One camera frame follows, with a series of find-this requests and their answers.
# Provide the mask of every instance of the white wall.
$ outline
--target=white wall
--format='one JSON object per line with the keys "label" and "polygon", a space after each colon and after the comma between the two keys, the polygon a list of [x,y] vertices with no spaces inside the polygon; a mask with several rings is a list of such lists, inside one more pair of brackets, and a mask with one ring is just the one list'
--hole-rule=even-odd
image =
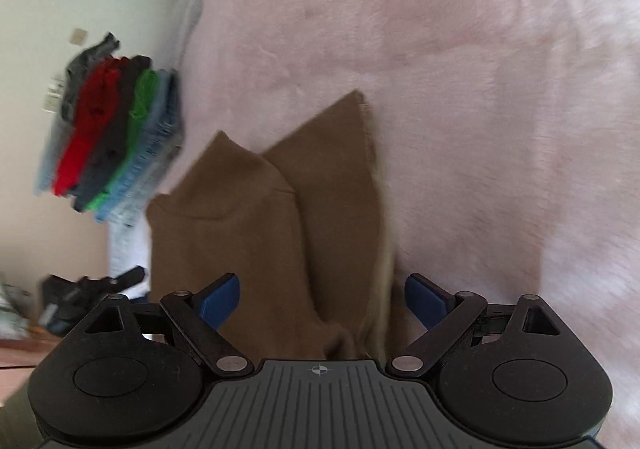
{"label": "white wall", "polygon": [[49,129],[42,110],[49,78],[80,48],[108,31],[118,53],[153,54],[176,0],[0,0],[0,272],[10,283],[36,290],[47,273],[78,278],[106,273],[106,228],[69,201],[32,195],[33,175]]}

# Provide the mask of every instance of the light switch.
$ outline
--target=light switch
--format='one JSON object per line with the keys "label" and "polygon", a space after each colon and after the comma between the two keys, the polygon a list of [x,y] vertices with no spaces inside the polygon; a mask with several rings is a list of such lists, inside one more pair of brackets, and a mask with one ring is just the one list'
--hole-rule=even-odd
{"label": "light switch", "polygon": [[71,39],[69,39],[69,42],[75,46],[82,46],[84,44],[84,41],[86,41],[86,35],[86,30],[76,28],[71,34]]}

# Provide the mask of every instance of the folded clothes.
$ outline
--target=folded clothes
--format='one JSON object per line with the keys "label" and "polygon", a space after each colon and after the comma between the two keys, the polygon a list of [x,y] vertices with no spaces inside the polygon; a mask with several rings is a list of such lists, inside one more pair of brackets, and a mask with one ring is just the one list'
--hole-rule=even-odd
{"label": "folded clothes", "polygon": [[107,186],[127,156],[129,113],[134,105],[137,82],[151,66],[148,57],[133,57],[122,70],[118,82],[120,101],[104,133],[89,156],[76,188],[74,209],[82,212]]}
{"label": "folded clothes", "polygon": [[67,194],[78,183],[82,168],[109,124],[120,100],[118,80],[127,58],[109,58],[91,74],[79,95],[76,129],[58,166],[53,192]]}
{"label": "folded clothes", "polygon": [[120,42],[107,34],[102,42],[82,51],[66,67],[66,85],[60,109],[51,124],[49,137],[36,173],[34,193],[41,194],[51,188],[60,159],[74,132],[78,93],[93,70],[120,47]]}
{"label": "folded clothes", "polygon": [[140,74],[140,78],[138,78],[138,82],[136,83],[133,106],[129,109],[127,115],[124,158],[119,162],[119,165],[113,172],[108,184],[101,187],[103,190],[99,194],[96,194],[95,197],[84,206],[85,210],[95,210],[99,208],[109,197],[112,188],[115,187],[118,178],[124,172],[127,166],[127,161],[131,158],[136,149],[138,139],[140,138],[140,132],[142,131],[142,127],[148,117],[151,104],[154,101],[157,91],[158,74],[153,70],[145,70],[142,72]]}
{"label": "folded clothes", "polygon": [[175,72],[158,71],[158,90],[140,137],[122,172],[109,185],[109,196],[96,210],[95,219],[103,222],[122,201],[127,190],[153,164],[162,148],[181,128],[178,79]]}
{"label": "folded clothes", "polygon": [[263,156],[220,132],[147,209],[152,296],[234,272],[220,333],[255,363],[382,359],[390,255],[363,108],[351,93]]}

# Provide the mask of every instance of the gray shirt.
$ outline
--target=gray shirt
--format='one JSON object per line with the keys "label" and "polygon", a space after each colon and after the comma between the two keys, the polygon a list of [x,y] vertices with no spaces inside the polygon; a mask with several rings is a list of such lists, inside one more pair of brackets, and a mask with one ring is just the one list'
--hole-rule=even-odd
{"label": "gray shirt", "polygon": [[62,97],[60,109],[51,123],[49,138],[36,173],[33,189],[36,196],[50,189],[60,159],[65,154],[66,146],[71,140],[80,90],[93,70],[95,70],[95,67],[119,47],[120,41],[109,33],[102,42],[84,50],[67,65],[65,93]]}

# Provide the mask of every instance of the clothing tag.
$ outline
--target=clothing tag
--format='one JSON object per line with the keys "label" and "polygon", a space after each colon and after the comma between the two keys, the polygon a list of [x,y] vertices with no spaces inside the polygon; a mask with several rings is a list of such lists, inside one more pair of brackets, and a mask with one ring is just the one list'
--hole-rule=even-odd
{"label": "clothing tag", "polygon": [[60,74],[56,74],[51,77],[42,109],[49,111],[50,113],[57,113],[58,109],[60,109],[60,101],[62,100],[64,92],[65,77]]}

